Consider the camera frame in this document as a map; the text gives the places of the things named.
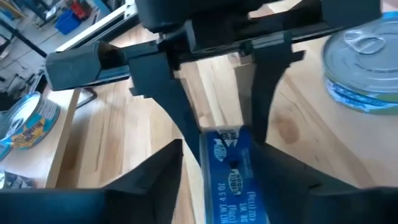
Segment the pull tab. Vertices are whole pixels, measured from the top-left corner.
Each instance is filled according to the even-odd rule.
[[[344,41],[360,54],[375,54],[386,46],[386,40],[361,30],[349,30],[344,33]]]

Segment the tuna can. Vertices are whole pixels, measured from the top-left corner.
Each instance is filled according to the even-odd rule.
[[[349,88],[332,82],[325,77],[329,95],[346,107],[371,114],[398,114],[398,103],[391,103],[358,94]]]
[[[268,223],[251,169],[251,139],[245,127],[204,130],[200,157],[206,224]]]
[[[59,114],[59,106],[38,92],[22,97],[2,118],[0,146],[8,151],[31,148],[49,133]]]
[[[322,58],[325,76],[333,83],[398,103],[398,12],[332,35]]]
[[[27,177],[0,170],[0,189],[33,189],[35,182]]]

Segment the workshop background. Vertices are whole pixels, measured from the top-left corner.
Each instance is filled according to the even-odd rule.
[[[123,4],[118,0],[0,0],[0,19],[46,53]],[[44,58],[0,26],[0,94],[33,80]]]

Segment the metal rod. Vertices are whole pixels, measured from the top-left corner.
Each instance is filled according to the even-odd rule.
[[[40,49],[38,46],[36,46],[30,40],[28,40],[17,29],[14,29],[13,27],[11,27],[6,21],[0,19],[0,26],[3,26],[4,28],[6,28],[9,32],[14,34],[18,39],[20,39],[23,43],[28,45],[32,50],[34,50],[36,53],[38,53],[43,58],[47,57],[47,53],[45,53],[42,49]]]

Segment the red object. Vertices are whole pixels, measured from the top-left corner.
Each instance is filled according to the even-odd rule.
[[[86,20],[91,13],[91,6],[85,0],[74,0],[70,9],[80,20]]]

